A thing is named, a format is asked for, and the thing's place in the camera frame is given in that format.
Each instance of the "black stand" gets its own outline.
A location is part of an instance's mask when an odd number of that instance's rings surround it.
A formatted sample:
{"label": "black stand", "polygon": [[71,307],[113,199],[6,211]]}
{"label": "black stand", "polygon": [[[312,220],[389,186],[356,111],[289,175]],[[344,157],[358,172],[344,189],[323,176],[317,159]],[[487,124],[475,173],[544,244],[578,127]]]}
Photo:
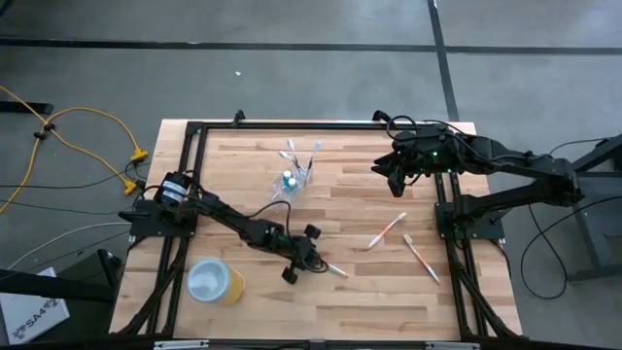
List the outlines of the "black stand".
{"label": "black stand", "polygon": [[[594,151],[572,164],[579,187],[585,194],[585,198],[572,207],[574,211],[599,200],[622,196],[622,172],[588,172],[606,160],[619,157],[620,153],[622,153],[622,137],[617,136],[600,144]],[[615,262],[608,242],[609,238],[622,236],[619,215],[620,202],[617,200],[595,205],[589,212],[574,214],[583,233],[593,267],[569,275],[569,281],[622,274],[622,263]]]}

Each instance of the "plastic cup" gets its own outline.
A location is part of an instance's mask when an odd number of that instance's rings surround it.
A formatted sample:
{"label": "plastic cup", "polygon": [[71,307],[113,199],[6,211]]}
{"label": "plastic cup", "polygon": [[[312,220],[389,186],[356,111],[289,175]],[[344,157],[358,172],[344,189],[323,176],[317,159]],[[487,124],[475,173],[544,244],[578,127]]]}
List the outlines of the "plastic cup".
{"label": "plastic cup", "polygon": [[236,304],[246,288],[240,272],[218,259],[206,259],[193,266],[187,284],[195,300],[220,305]]}

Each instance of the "sticker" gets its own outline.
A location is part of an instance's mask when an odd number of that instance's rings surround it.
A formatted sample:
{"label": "sticker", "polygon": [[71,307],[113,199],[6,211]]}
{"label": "sticker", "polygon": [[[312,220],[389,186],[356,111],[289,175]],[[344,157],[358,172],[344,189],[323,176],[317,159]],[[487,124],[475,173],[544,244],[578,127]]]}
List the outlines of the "sticker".
{"label": "sticker", "polygon": [[175,199],[175,200],[177,200],[178,202],[181,202],[181,201],[182,201],[182,199],[184,199],[184,198],[183,198],[182,196],[180,196],[179,194],[176,194],[176,193],[171,192],[171,191],[164,191],[164,192],[162,193],[162,195],[166,195],[167,197],[172,198],[172,199]]}
{"label": "sticker", "polygon": [[164,181],[164,183],[162,183],[162,186],[167,188],[170,191],[174,191],[174,192],[179,193],[179,194],[186,194],[187,193],[186,189],[184,189],[183,186],[177,185],[177,184],[172,183],[170,181]]}

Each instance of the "metal bracket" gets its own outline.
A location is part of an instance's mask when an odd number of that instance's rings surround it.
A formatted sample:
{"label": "metal bracket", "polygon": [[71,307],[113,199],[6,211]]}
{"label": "metal bracket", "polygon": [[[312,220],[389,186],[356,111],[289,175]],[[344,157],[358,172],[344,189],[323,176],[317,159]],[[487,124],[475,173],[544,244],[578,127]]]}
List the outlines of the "metal bracket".
{"label": "metal bracket", "polygon": [[237,112],[235,112],[235,117],[233,117],[233,128],[237,128],[237,125],[240,124],[240,121],[243,121],[246,119],[246,116],[244,115],[244,111],[242,110],[237,110]]}
{"label": "metal bracket", "polygon": [[454,224],[454,203],[436,203],[434,206],[438,235],[441,239],[503,239],[503,225],[501,221],[495,222],[497,212],[487,213],[474,222],[472,227],[459,228]]}
{"label": "metal bracket", "polygon": [[479,344],[434,341],[426,343],[426,350],[479,350]]}
{"label": "metal bracket", "polygon": [[157,341],[154,350],[207,349],[210,347],[209,342],[209,339]]}
{"label": "metal bracket", "polygon": [[159,218],[161,209],[152,200],[136,203],[136,213],[119,213],[122,219],[132,223],[130,235],[137,237],[192,237],[198,216],[191,216],[184,222],[168,225]]}

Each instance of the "floor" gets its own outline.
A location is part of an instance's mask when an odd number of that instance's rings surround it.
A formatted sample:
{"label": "floor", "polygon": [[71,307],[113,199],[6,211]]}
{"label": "floor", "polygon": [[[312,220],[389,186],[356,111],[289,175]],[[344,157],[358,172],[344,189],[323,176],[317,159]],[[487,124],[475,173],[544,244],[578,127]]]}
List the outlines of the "floor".
{"label": "floor", "polygon": [[[436,0],[445,44],[484,47],[622,47],[622,3],[616,0]],[[20,0],[0,18],[0,35],[34,38],[215,43],[329,43],[433,46],[426,0]],[[622,55],[448,53],[459,118],[482,135],[517,150],[549,152],[576,139],[622,131]],[[152,150],[164,118],[368,120],[373,111],[448,120],[434,52],[157,51],[0,49],[0,84],[26,100],[59,111],[91,106],[121,117]],[[122,129],[94,115],[58,120],[65,138],[108,159],[117,169],[132,153]],[[0,178],[21,181],[40,123],[25,115],[0,118]],[[555,156],[578,158],[591,144]],[[84,184],[109,176],[96,161],[55,139],[43,143],[30,184]],[[527,180],[489,178],[492,191]],[[7,198],[10,189],[0,189]],[[87,190],[25,190],[21,203],[97,212],[129,205],[118,180]],[[568,210],[535,206],[547,226]],[[0,215],[0,265],[61,232],[117,222],[93,216],[11,206]],[[525,335],[534,339],[622,347],[622,277],[575,283],[541,300],[520,279],[520,255],[536,234],[524,208],[503,219],[512,283]],[[124,227],[93,229],[59,241],[16,268],[26,269],[107,237]],[[550,233],[569,271],[589,267],[574,220]],[[124,257],[126,236],[98,247]],[[62,269],[81,259],[56,260]],[[527,257],[534,289],[554,294],[561,269],[543,242]]]}

